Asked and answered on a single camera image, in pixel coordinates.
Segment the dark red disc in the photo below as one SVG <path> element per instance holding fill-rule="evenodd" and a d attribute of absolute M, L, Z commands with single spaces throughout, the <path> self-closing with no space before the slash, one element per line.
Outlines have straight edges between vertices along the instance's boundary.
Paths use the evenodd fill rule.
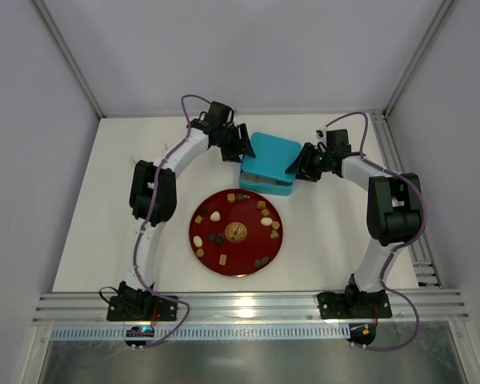
<path fill-rule="evenodd" d="M 214 212 L 220 214 L 218 221 L 212 220 Z M 272 224 L 264 226 L 264 217 Z M 196 246 L 196 236 L 202 246 Z M 250 190 L 223 190 L 196 209 L 189 239 L 192 251 L 205 266 L 219 274 L 243 276 L 274 260 L 282 244 L 282 221 L 263 196 Z"/>

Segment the blue box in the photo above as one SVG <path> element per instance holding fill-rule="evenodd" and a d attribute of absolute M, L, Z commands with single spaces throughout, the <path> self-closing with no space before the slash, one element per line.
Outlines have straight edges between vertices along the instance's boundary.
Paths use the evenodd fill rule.
<path fill-rule="evenodd" d="M 291 194 L 295 174 L 286 174 L 285 171 L 300 153 L 300 143 L 254 132 L 250 137 L 250 144 L 256 158 L 243 157 L 239 176 L 240 188 L 260 194 Z"/>

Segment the purple cable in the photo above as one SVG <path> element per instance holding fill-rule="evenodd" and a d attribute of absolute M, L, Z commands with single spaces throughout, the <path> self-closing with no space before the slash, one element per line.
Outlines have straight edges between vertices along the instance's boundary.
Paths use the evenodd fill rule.
<path fill-rule="evenodd" d="M 190 313 L 190 304 L 188 302 L 184 302 L 183 300 L 177 300 L 176 298 L 171 298 L 169 296 L 165 296 L 164 294 L 160 294 L 156 290 L 153 290 L 151 287 L 149 287 L 146 284 L 146 282 L 144 281 L 144 279 L 142 278 L 141 274 L 138 272 L 138 265 L 137 265 L 138 247 L 141 243 L 142 236 L 144 235 L 144 231 L 146 230 L 146 225 L 147 225 L 148 222 L 150 222 L 151 216 L 153 215 L 154 203 L 156 202 L 156 199 L 157 199 L 158 178 L 160 176 L 160 169 L 167 163 L 167 160 L 169 160 L 170 156 L 174 152 L 176 152 L 179 148 L 181 148 L 183 144 L 185 144 L 186 140 L 190 136 L 190 130 L 191 130 L 192 126 L 190 124 L 189 114 L 187 113 L 186 108 L 185 108 L 185 99 L 186 98 L 198 98 L 200 100 L 203 100 L 204 102 L 207 102 L 208 104 L 211 104 L 204 97 L 196 95 L 196 94 L 186 94 L 186 95 L 182 96 L 181 102 L 182 102 L 183 114 L 185 115 L 185 119 L 186 119 L 186 135 L 185 135 L 183 140 L 181 140 L 172 150 L 170 150 L 166 154 L 166 156 L 160 162 L 160 164 L 157 167 L 157 170 L 154 173 L 153 196 L 151 197 L 150 208 L 147 211 L 146 219 L 141 224 L 141 228 L 140 228 L 140 231 L 138 232 L 137 240 L 135 241 L 135 246 L 134 246 L 134 272 L 135 272 L 135 276 L 137 277 L 138 282 L 141 283 L 141 286 L 145 290 L 147 290 L 150 294 L 152 294 L 153 296 L 157 296 L 157 297 L 162 298 L 164 300 L 167 300 L 169 302 L 173 302 L 173 303 L 176 303 L 176 304 L 182 304 L 182 305 L 186 306 L 186 312 L 185 312 L 185 315 L 183 316 L 182 320 L 168 334 L 166 334 L 165 336 L 163 336 L 159 340 L 154 340 L 154 341 L 146 344 L 144 346 L 144 349 L 151 348 L 153 346 L 158 346 L 158 345 L 162 344 L 165 340 L 167 340 L 170 336 L 172 336 L 174 334 L 174 332 L 176 332 L 179 329 L 180 326 L 183 325 L 183 323 L 188 318 L 189 313 Z"/>
<path fill-rule="evenodd" d="M 364 112 L 350 112 L 349 114 L 344 114 L 343 116 L 340 116 L 339 118 L 336 118 L 332 122 L 329 122 L 328 124 L 326 124 L 326 128 L 328 128 L 329 126 L 332 126 L 334 123 L 338 122 L 339 120 L 343 120 L 344 118 L 348 118 L 349 116 L 354 116 L 356 114 L 359 114 L 359 115 L 363 116 L 364 119 L 365 119 L 365 129 L 364 129 L 364 132 L 362 134 L 361 145 L 359 146 L 359 157 L 361 158 L 361 160 L 364 163 L 371 166 L 372 168 L 375 168 L 376 170 L 380 170 L 381 172 L 383 172 L 385 174 L 388 174 L 390 176 L 396 177 L 399 180 L 401 180 L 402 182 L 404 182 L 405 184 L 407 184 L 407 186 L 412 189 L 412 191 L 416 194 L 416 196 L 418 196 L 420 205 L 422 207 L 422 224 L 419 227 L 419 231 L 416 233 L 416 235 L 411 240 L 409 240 L 407 242 L 404 242 L 403 244 L 399 244 L 391 250 L 390 255 L 388 256 L 386 262 L 382 266 L 381 273 L 379 275 L 379 279 L 381 281 L 382 287 L 385 290 L 388 290 L 389 292 L 391 292 L 392 294 L 396 294 L 397 296 L 400 296 L 406 302 L 408 302 L 410 307 L 412 308 L 412 310 L 414 312 L 414 316 L 416 317 L 416 328 L 414 329 L 414 332 L 413 332 L 412 336 L 406 342 L 404 342 L 404 343 L 402 343 L 398 346 L 391 346 L 391 347 L 379 347 L 379 346 L 366 346 L 365 347 L 367 350 L 375 350 L 377 352 L 391 352 L 393 350 L 400 350 L 401 348 L 404 348 L 404 347 L 408 346 L 409 344 L 411 344 L 416 339 L 416 337 L 418 336 L 421 324 L 420 324 L 420 320 L 419 320 L 418 310 L 416 309 L 416 306 L 412 303 L 412 301 L 407 296 L 405 296 L 403 293 L 389 288 L 386 285 L 386 283 L 384 282 L 384 278 L 386 276 L 386 271 L 387 271 L 388 267 L 390 266 L 391 262 L 394 259 L 395 252 L 402 249 L 402 248 L 410 246 L 412 243 L 417 241 L 422 236 L 423 232 L 425 232 L 426 220 L 427 220 L 426 204 L 425 204 L 425 199 L 423 198 L 421 192 L 412 182 L 410 182 L 410 180 L 408 180 L 407 178 L 404 178 L 403 176 L 401 176 L 400 174 L 397 174 L 396 172 L 393 172 L 392 170 L 387 170 L 386 168 L 381 167 L 379 164 L 375 164 L 374 162 L 368 160 L 366 158 L 365 154 L 362 152 L 362 149 L 364 148 L 364 145 L 365 145 L 366 135 L 368 133 L 368 115 L 366 113 L 364 113 Z M 355 345 L 362 348 L 361 344 L 355 343 Z"/>

